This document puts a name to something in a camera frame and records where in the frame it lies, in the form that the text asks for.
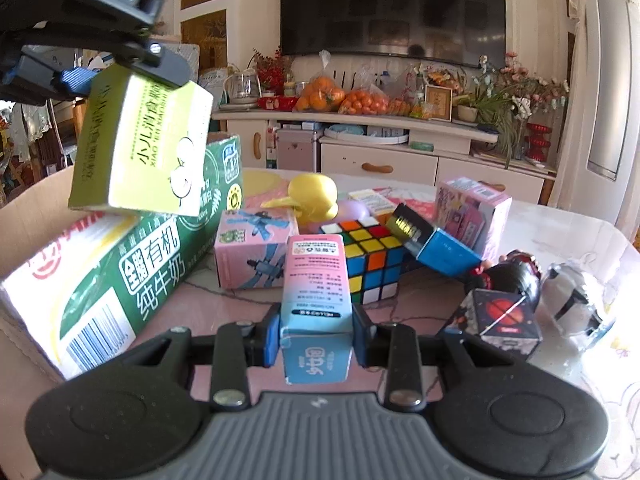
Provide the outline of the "purple pink toy egg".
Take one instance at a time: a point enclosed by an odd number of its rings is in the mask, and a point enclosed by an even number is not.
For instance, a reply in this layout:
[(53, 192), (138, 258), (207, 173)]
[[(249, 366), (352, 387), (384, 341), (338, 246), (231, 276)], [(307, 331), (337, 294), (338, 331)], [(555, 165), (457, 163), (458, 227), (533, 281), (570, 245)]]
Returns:
[(343, 198), (337, 202), (337, 207), (337, 214), (334, 218), (335, 222), (360, 220), (369, 215), (367, 206), (359, 200)]

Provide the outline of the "pink robot toy box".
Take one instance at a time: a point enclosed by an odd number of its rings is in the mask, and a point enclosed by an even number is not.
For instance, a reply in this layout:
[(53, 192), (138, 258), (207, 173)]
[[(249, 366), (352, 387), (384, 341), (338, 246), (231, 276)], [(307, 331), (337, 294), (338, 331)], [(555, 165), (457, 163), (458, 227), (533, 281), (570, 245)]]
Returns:
[(281, 287), (288, 239), (297, 234), (295, 214), (288, 208), (225, 211), (214, 244), (220, 287)]

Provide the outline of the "white tv cabinet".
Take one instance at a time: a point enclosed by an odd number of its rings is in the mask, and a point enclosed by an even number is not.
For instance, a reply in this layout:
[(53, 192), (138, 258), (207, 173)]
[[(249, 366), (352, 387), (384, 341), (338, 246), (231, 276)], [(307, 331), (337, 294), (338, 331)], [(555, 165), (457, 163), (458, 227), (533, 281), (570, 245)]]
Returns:
[(267, 166), (268, 151), (273, 148), (268, 138), (279, 126), (287, 122), (312, 122), (320, 126), (373, 126), (408, 132), (407, 140), (394, 144), (353, 134), (339, 139), (322, 136), (319, 170), (325, 174), (426, 185), (469, 177), (503, 188), (521, 202), (543, 205), (548, 203), (555, 181), (556, 171), (550, 167), (537, 168), (524, 160), (504, 162), (498, 157), (483, 158), (476, 150), (477, 145), (495, 144), (497, 137), (451, 122), (272, 110), (219, 112), (213, 118), (224, 131), (240, 137), (243, 164), (250, 168)]

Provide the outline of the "yellow toy gun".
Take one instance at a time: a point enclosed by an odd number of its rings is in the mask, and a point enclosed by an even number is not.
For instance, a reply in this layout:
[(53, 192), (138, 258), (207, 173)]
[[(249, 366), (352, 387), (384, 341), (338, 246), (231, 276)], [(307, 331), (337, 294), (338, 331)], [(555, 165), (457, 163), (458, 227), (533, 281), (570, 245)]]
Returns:
[(324, 174), (298, 174), (288, 195), (262, 202), (262, 208), (291, 208), (299, 226), (333, 220), (338, 213), (335, 182)]

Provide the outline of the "bag of oranges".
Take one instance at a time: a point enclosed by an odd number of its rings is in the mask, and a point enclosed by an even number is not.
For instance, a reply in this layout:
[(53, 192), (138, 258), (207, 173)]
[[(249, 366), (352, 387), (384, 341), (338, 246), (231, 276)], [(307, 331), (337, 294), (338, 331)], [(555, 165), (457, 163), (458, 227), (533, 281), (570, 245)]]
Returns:
[(329, 73), (331, 53), (322, 50), (319, 52), (319, 58), (321, 70), (306, 83), (294, 105), (294, 112), (336, 112), (345, 99), (345, 91)]

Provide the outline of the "potted flower plant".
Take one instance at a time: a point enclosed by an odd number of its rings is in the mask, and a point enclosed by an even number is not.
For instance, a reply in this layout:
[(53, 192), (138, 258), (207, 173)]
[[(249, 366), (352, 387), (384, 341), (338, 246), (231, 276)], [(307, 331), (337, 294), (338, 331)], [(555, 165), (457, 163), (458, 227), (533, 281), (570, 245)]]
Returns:
[(531, 72), (514, 51), (506, 52), (501, 67), (483, 54), (478, 69), (480, 73), (471, 78), (465, 93), (454, 98), (454, 105), (476, 110), (476, 122), (498, 136), (497, 151), (509, 165), (524, 154), (529, 119), (566, 107), (570, 84)]

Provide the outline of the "space pattern cube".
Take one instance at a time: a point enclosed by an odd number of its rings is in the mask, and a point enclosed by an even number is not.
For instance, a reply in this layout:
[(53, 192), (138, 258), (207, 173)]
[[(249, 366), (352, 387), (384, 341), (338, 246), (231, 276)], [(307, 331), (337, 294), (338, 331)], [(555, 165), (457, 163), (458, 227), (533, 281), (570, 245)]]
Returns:
[(535, 313), (523, 295), (498, 290), (471, 290), (442, 329), (467, 333), (526, 360), (542, 335)]

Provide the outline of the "pink blue small carton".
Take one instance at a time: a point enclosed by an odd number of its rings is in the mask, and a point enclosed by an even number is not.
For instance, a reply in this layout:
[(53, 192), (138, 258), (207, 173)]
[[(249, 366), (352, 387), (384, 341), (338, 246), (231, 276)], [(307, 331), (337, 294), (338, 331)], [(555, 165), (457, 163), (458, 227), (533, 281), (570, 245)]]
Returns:
[(292, 236), (285, 259), (279, 336), (286, 382), (344, 382), (353, 333), (343, 239), (326, 234)]

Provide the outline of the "bag of small tangerines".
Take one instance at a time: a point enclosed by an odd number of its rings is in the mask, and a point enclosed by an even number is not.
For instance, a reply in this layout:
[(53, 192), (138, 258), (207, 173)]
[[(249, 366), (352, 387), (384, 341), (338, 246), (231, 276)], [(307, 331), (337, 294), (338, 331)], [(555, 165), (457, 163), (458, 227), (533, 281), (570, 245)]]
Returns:
[(372, 74), (360, 70), (354, 78), (354, 88), (350, 90), (338, 112), (342, 115), (386, 115), (390, 99), (378, 88)]

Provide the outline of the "yellow green medicine box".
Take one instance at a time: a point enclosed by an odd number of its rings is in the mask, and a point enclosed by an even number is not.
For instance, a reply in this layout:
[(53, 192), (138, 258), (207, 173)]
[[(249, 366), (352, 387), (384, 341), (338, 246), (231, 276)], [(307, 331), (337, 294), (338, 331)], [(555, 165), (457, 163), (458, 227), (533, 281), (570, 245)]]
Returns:
[(200, 212), (213, 96), (120, 65), (91, 81), (68, 206), (195, 217)]

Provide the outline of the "black red toy figure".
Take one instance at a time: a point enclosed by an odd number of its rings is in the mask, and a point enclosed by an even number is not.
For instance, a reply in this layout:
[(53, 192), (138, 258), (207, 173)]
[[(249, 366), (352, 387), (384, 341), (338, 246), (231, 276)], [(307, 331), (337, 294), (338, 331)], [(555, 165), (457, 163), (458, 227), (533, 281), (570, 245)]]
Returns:
[(542, 271), (536, 258), (528, 252), (512, 250), (502, 255), (499, 262), (483, 261), (465, 275), (464, 292), (474, 289), (495, 290), (523, 296), (535, 312), (541, 292)]

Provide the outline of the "orange white medicine box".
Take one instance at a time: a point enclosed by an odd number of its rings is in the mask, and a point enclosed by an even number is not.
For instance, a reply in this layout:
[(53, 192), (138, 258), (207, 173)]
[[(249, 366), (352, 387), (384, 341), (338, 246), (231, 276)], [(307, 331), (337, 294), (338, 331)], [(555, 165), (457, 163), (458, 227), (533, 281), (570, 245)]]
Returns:
[(366, 206), (369, 214), (372, 217), (384, 217), (392, 214), (396, 208), (396, 205), (388, 200), (385, 196), (381, 195), (372, 188), (366, 188), (365, 190), (352, 191), (347, 194), (352, 200), (362, 203)]

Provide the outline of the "pink purple toy box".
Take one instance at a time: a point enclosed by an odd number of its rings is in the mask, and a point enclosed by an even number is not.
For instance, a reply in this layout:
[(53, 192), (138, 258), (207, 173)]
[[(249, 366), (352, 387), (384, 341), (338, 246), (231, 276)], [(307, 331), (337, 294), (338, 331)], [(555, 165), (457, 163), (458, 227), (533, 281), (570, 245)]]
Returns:
[(495, 262), (511, 205), (505, 192), (458, 177), (437, 185), (434, 221), (480, 258)]

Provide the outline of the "blue black medicine box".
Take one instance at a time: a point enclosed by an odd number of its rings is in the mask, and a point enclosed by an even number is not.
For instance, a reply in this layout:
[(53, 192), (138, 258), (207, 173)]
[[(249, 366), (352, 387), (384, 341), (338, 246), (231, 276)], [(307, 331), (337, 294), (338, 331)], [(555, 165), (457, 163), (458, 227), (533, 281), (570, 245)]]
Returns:
[(386, 228), (417, 262), (450, 278), (460, 278), (477, 268), (482, 259), (460, 240), (400, 203), (386, 222)]

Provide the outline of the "green milk carton box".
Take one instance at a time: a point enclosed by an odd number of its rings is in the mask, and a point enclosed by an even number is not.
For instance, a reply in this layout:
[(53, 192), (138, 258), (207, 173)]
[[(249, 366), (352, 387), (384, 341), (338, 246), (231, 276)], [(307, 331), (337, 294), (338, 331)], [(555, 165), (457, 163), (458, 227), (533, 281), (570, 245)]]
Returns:
[(88, 372), (134, 342), (242, 199), (240, 139), (219, 133), (205, 151), (197, 216), (86, 214), (2, 278), (2, 307), (56, 374)]

